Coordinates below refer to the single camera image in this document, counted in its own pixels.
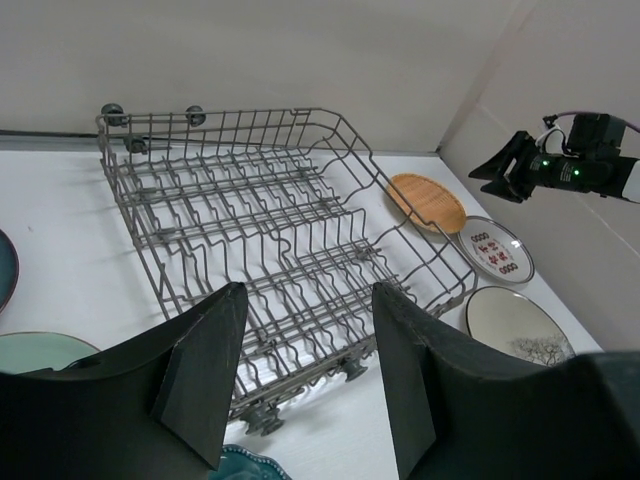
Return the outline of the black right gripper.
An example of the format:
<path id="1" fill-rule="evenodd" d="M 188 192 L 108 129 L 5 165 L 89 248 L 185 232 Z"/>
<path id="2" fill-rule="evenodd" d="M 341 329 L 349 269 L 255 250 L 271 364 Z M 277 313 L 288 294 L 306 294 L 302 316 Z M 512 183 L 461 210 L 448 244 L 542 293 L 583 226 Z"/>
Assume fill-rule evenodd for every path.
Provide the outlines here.
<path id="1" fill-rule="evenodd" d="M 596 193 L 604 198 L 639 198 L 639 159 L 621 153 L 625 133 L 639 128 L 619 117 L 604 113 L 573 113 L 568 134 L 557 126 L 563 114 L 545 118 L 550 134 L 558 134 L 560 151 L 552 153 L 542 140 L 527 154 L 517 174 L 503 176 L 513 160 L 534 145 L 526 131 L 513 137 L 488 161 L 468 176 L 487 180 L 481 191 L 512 203 L 528 200 L 538 187 L 577 193 Z"/>

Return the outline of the white plate red characters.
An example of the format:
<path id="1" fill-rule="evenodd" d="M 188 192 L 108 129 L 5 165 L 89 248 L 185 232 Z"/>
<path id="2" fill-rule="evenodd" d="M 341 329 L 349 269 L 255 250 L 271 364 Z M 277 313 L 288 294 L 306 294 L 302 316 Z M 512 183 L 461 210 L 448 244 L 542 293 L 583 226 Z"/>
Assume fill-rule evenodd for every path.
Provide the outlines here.
<path id="1" fill-rule="evenodd" d="M 455 236 L 480 272 L 508 284 L 525 284 L 533 279 L 535 265 L 524 243 L 494 220 L 467 216 Z"/>

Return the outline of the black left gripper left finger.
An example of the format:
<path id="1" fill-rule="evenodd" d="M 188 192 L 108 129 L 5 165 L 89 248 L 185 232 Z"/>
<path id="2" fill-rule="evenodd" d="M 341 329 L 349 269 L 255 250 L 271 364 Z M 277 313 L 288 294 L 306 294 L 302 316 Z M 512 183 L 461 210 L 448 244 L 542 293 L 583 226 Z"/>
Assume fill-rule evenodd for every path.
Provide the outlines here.
<path id="1" fill-rule="evenodd" d="M 232 282 L 60 370 L 1 377 L 5 479 L 205 479 L 215 470 L 248 316 Z"/>

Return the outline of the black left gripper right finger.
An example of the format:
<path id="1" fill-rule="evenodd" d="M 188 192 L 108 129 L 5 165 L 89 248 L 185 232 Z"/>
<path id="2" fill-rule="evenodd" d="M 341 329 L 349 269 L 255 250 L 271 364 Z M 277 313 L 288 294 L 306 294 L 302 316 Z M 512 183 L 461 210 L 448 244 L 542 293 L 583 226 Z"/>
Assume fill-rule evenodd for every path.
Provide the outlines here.
<path id="1" fill-rule="evenodd" d="M 403 479 L 635 479 L 639 356 L 581 354 L 544 367 L 372 291 L 375 336 Z"/>

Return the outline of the woven-pattern orange plate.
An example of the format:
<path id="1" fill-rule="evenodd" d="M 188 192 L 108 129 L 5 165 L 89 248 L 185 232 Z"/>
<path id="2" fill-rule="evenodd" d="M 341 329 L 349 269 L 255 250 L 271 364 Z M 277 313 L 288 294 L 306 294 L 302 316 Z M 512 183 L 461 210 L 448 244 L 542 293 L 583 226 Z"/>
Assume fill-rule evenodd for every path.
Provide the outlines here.
<path id="1" fill-rule="evenodd" d="M 387 193 L 417 226 L 433 232 L 455 234 L 467 220 L 461 201 L 444 185 L 413 173 L 394 175 Z"/>

